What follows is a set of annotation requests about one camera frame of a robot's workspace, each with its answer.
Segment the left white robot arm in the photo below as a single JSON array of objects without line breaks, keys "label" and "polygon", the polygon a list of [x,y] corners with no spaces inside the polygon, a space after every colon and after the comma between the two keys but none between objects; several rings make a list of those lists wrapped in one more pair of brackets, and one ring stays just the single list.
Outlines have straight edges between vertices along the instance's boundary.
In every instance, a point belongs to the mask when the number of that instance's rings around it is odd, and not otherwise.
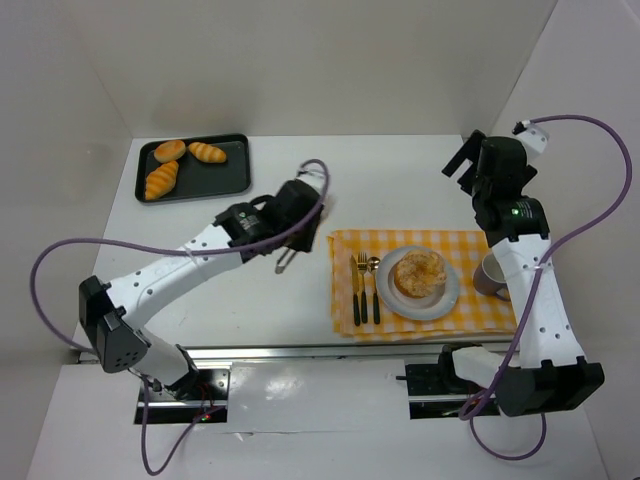
[{"label": "left white robot arm", "polygon": [[289,180],[276,195],[230,206],[175,256],[109,282],[95,276],[84,280],[80,323],[103,370],[132,370],[177,399],[191,395],[199,380],[193,360],[146,324],[200,284],[258,255],[281,247],[309,252],[322,209],[316,188],[300,178]]}]

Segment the metal tongs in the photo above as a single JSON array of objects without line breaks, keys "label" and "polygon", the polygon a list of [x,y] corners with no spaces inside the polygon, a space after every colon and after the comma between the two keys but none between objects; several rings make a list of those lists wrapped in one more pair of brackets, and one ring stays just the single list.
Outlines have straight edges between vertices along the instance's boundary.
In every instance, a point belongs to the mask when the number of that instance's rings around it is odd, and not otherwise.
[{"label": "metal tongs", "polygon": [[312,251],[318,228],[328,217],[329,210],[328,206],[321,207],[301,230],[285,242],[285,250],[276,262],[276,274],[282,274],[297,254]]}]

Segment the large sugared bread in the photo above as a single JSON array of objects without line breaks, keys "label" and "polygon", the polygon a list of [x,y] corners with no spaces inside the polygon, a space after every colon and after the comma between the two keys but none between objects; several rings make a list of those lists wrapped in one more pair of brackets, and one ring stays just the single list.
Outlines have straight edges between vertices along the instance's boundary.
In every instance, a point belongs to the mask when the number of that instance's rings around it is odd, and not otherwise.
[{"label": "large sugared bread", "polygon": [[410,298],[430,296],[446,281],[445,260],[433,251],[412,249],[395,265],[394,285]]}]

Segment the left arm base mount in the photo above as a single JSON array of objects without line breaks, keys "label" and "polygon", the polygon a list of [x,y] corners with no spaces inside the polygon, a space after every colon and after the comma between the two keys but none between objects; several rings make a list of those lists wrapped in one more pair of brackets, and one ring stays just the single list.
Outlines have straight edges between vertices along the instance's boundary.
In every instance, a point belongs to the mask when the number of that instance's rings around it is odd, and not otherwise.
[{"label": "left arm base mount", "polygon": [[222,424],[228,418],[231,366],[214,364],[203,368],[192,389],[175,398],[157,381],[149,385],[147,423],[151,425]]}]

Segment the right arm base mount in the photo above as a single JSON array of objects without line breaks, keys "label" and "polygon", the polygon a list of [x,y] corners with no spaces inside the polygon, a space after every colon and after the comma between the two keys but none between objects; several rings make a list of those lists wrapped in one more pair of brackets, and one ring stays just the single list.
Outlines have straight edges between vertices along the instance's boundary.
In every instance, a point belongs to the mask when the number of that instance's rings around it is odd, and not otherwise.
[{"label": "right arm base mount", "polygon": [[411,420],[457,418],[468,398],[481,388],[454,373],[453,352],[476,343],[445,344],[436,360],[409,363],[395,379],[407,390]]}]

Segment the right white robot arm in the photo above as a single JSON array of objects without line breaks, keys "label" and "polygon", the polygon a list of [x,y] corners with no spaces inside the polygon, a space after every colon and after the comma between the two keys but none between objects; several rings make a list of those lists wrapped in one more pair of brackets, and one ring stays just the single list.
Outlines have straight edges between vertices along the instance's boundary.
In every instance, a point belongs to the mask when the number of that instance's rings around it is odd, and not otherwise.
[{"label": "right white robot arm", "polygon": [[523,193],[537,173],[528,155],[541,153],[545,141],[536,129],[514,138],[476,130],[442,170],[452,176],[467,168],[458,183],[471,198],[517,317],[518,365],[461,347],[452,353],[454,373],[487,389],[509,417],[573,410],[605,380],[602,366],[586,359],[567,317],[542,204]]}]

